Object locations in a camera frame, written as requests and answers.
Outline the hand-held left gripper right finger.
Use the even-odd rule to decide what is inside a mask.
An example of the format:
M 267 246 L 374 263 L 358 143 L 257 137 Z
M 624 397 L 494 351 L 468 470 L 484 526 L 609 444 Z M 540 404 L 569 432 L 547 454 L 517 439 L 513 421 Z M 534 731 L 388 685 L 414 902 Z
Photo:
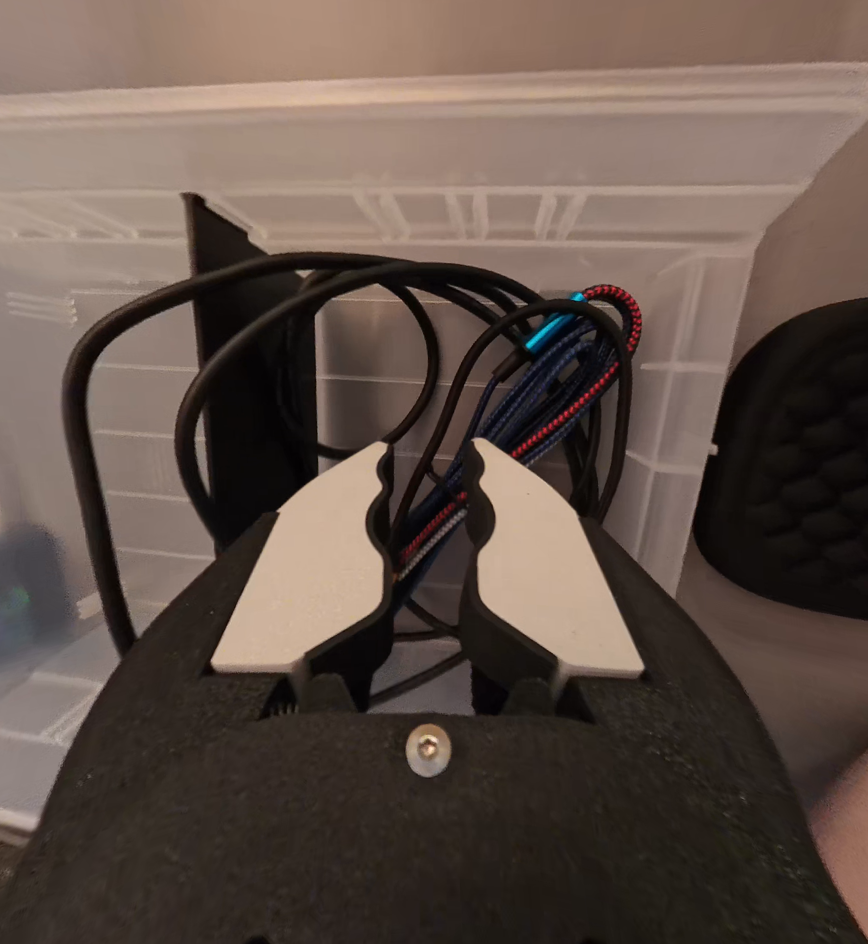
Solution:
M 638 679 L 639 651 L 570 504 L 483 438 L 464 460 L 461 648 L 492 682 Z

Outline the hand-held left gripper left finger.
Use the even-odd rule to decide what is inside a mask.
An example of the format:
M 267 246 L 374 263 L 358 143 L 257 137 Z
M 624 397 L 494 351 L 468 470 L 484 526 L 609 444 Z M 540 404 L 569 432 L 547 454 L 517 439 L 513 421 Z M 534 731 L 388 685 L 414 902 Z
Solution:
M 211 659 L 219 674 L 370 678 L 393 645 L 389 502 L 381 441 L 279 508 Z

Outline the clear plastic bin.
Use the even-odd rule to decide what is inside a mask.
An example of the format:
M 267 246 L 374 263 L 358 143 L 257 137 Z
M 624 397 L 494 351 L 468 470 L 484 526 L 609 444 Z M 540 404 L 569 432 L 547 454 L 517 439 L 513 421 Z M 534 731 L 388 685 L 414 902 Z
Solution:
M 0 97 L 0 538 L 62 552 L 66 640 L 0 671 L 0 826 L 35 827 L 117 656 L 66 462 L 86 327 L 186 278 L 180 195 L 269 252 L 482 266 L 643 309 L 608 531 L 675 594 L 757 245 L 868 121 L 868 62 Z

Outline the black power station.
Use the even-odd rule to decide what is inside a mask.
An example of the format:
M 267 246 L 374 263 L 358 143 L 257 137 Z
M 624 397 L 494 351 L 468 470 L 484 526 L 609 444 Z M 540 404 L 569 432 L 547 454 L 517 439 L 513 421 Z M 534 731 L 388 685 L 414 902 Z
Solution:
M 0 534 L 0 664 L 66 636 L 76 618 L 54 534 L 22 523 Z

